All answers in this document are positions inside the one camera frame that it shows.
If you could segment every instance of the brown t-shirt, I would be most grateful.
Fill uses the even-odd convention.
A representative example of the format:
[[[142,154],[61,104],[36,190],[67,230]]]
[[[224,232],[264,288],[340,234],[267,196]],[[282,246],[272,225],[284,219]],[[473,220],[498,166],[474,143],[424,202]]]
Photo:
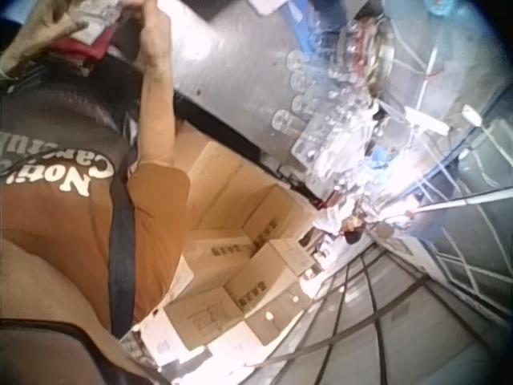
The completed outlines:
[[[50,153],[2,186],[2,237],[70,279],[110,329],[108,246],[114,166],[82,150]],[[171,285],[184,239],[187,175],[143,164],[128,181],[135,206],[135,313],[138,322]]]

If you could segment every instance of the person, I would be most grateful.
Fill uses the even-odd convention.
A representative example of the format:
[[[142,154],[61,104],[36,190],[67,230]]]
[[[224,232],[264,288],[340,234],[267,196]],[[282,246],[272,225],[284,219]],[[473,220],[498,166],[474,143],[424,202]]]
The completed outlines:
[[[14,81],[56,39],[85,27],[74,16],[79,3],[38,0],[0,57],[0,346],[9,347],[0,348],[0,383],[162,382],[111,334],[110,251],[113,243],[130,243],[112,232],[118,215],[113,191],[123,190],[115,181],[126,170],[129,145],[108,109],[90,95],[66,84],[33,88]],[[135,293],[132,304],[121,302],[118,309],[132,309],[130,322],[139,322],[160,303],[176,271],[189,180],[173,167],[170,20],[157,0],[125,6],[143,16],[143,86],[139,158],[126,184]]]

